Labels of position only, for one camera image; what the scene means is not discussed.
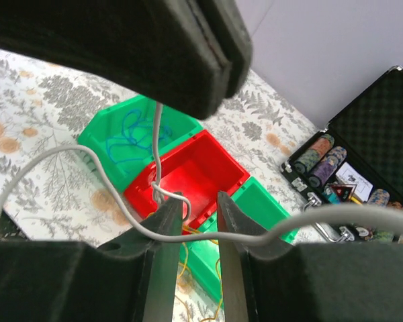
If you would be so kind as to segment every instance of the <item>table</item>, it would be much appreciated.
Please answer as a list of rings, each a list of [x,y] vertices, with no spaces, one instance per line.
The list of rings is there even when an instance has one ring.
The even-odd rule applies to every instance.
[[[0,193],[28,160],[74,144],[100,109],[136,93],[92,74],[0,50]],[[235,97],[202,125],[291,214],[304,204],[279,165],[318,129],[253,71]],[[86,157],[63,152],[43,161],[10,196],[0,237],[73,239],[98,246],[130,228]],[[319,242],[311,227],[296,242]],[[194,281],[177,286],[173,321],[212,316],[216,304]],[[189,309],[187,316],[185,303]],[[217,321],[223,321],[221,312]]]

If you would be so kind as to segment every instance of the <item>blue string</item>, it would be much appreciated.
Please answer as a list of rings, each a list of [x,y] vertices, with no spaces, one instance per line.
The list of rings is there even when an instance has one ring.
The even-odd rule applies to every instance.
[[[129,118],[129,116],[136,114],[136,121],[132,123],[129,126],[126,126],[126,121]],[[139,129],[153,129],[153,121],[149,121],[146,118],[142,117],[142,112],[139,109],[133,109],[129,111],[126,116],[122,119],[122,126],[121,126],[121,135],[122,136],[112,136],[106,139],[106,152],[107,155],[109,156],[110,160],[114,164],[121,164],[125,162],[131,162],[131,161],[140,161],[143,160],[143,158],[129,158],[129,159],[124,159],[124,160],[114,160],[112,157],[111,150],[113,147],[118,147],[118,146],[136,146],[137,148],[140,148],[141,150],[146,150],[147,152],[152,151],[152,143],[149,144],[148,146],[143,146],[141,142],[145,140],[148,136],[152,135],[151,133],[145,134],[141,139],[137,140],[134,136],[134,130],[139,128]],[[169,138],[172,136],[173,132],[172,129],[167,126],[167,125],[161,125],[160,126],[160,133],[162,135],[159,137],[159,142]],[[110,144],[110,140],[117,140],[117,141],[122,141],[122,143],[114,143]]]

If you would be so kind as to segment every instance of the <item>poker chip case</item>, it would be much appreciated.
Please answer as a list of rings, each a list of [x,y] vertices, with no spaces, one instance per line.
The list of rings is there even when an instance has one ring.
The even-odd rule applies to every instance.
[[[329,148],[330,152],[323,155],[319,163],[314,165],[315,162],[310,159],[313,158],[311,153],[315,156],[317,154],[313,149],[318,153],[319,151],[324,153]],[[336,163],[339,161],[340,165],[343,161],[341,159],[345,159],[373,185],[372,194],[386,191],[389,194],[389,202],[392,205],[401,204],[403,208],[403,68],[401,66],[394,66],[383,73],[333,117],[323,130],[313,135],[281,164],[281,173],[307,200],[303,210],[331,203],[325,197],[324,188],[336,180],[336,172],[340,166],[329,162],[328,171],[332,174],[328,178],[319,168],[320,163],[330,158],[328,154],[334,154],[331,151],[335,148],[346,150],[340,157],[331,157]],[[354,223],[332,226],[337,235],[319,223],[314,227],[329,242],[367,240],[366,237],[362,237],[361,230]],[[392,238],[392,241],[397,240],[398,236]]]

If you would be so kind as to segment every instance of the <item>white wall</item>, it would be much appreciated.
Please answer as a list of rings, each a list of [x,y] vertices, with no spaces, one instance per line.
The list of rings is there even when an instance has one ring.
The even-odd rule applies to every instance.
[[[237,3],[253,34],[253,69],[320,127],[403,66],[403,0]]]

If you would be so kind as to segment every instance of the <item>black egg crate foam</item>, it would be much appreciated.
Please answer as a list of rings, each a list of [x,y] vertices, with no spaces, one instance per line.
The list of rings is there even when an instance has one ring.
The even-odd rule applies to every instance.
[[[334,146],[347,150],[345,162],[373,185],[372,192],[384,189],[390,194],[390,202],[397,201],[403,205],[402,67],[395,66],[380,76],[339,112],[328,123],[326,130],[312,136],[281,165],[281,171],[288,181],[295,182],[300,178],[307,186],[303,189],[300,185],[298,189],[306,200],[310,193],[315,193],[323,204],[329,203],[322,194],[324,187],[312,188],[308,176],[298,173],[293,163],[325,133],[334,138]],[[334,173],[327,184],[335,180]],[[333,228],[340,233],[340,226],[343,225]],[[353,227],[347,227],[355,240],[362,240]]]

